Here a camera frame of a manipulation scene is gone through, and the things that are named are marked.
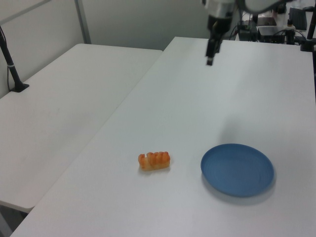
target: orange food toy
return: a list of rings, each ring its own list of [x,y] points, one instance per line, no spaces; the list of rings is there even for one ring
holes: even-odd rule
[[[168,152],[149,152],[147,157],[145,157],[145,154],[140,154],[138,162],[143,171],[164,169],[170,165],[170,156]]]

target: blue plate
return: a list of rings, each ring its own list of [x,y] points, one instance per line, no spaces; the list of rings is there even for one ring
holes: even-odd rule
[[[263,192],[274,179],[271,161],[260,151],[241,144],[223,144],[205,153],[201,170],[217,190],[237,197]]]

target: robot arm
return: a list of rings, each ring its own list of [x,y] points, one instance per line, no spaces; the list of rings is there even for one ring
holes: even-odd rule
[[[245,3],[251,2],[260,6],[260,9],[249,9]],[[266,0],[202,0],[202,4],[208,12],[207,27],[210,30],[210,39],[208,41],[206,56],[207,65],[213,65],[213,59],[216,53],[219,52],[224,34],[229,31],[233,19],[233,12],[236,6],[241,10],[252,14],[266,12],[283,2],[292,0],[272,0],[271,4],[264,6]]]

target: table surface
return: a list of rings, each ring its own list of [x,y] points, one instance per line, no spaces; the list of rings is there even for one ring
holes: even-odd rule
[[[175,38],[12,237],[315,236],[312,54],[224,41],[208,67],[206,45]],[[225,143],[263,152],[274,185],[248,198],[213,189],[200,161]],[[170,168],[139,170],[156,151]]]
[[[78,44],[0,100],[0,204],[29,212],[162,54]]]

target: plate rim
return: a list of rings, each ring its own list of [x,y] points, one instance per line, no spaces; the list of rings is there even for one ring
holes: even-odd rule
[[[268,161],[269,165],[270,165],[271,168],[272,168],[272,178],[271,178],[271,181],[269,182],[269,184],[268,184],[264,189],[262,189],[260,192],[257,192],[257,193],[255,193],[255,194],[250,194],[250,195],[237,195],[237,194],[232,194],[232,193],[225,192],[225,191],[223,191],[223,190],[218,189],[217,187],[213,186],[213,185],[209,182],[209,180],[207,179],[207,177],[206,177],[206,175],[205,175],[205,173],[204,173],[204,171],[203,171],[203,168],[202,168],[202,163],[203,163],[203,161],[206,159],[206,155],[207,155],[209,152],[211,152],[211,150],[214,150],[215,148],[218,148],[218,147],[221,147],[221,146],[231,146],[231,145],[233,145],[233,146],[240,146],[240,147],[244,147],[244,148],[247,148],[247,149],[254,150],[254,151],[258,152],[260,155],[262,155],[262,156]],[[274,180],[275,180],[275,169],[274,169],[274,166],[273,166],[271,160],[270,160],[265,154],[263,154],[261,151],[259,151],[258,149],[255,149],[255,148],[253,148],[253,147],[251,147],[251,146],[248,146],[248,145],[239,144],[239,143],[225,143],[225,144],[220,144],[220,145],[217,145],[217,146],[215,146],[215,147],[212,147],[211,149],[209,149],[209,150],[203,155],[203,157],[202,157],[202,159],[201,159],[201,163],[200,163],[200,168],[201,168],[203,177],[205,178],[205,180],[208,182],[208,184],[209,184],[210,186],[212,186],[212,187],[215,188],[216,190],[220,191],[221,193],[224,193],[224,194],[227,194],[227,195],[230,195],[230,196],[233,196],[233,197],[246,198],[246,197],[257,196],[257,195],[263,193],[264,191],[266,191],[269,187],[271,187],[271,185],[274,183]]]

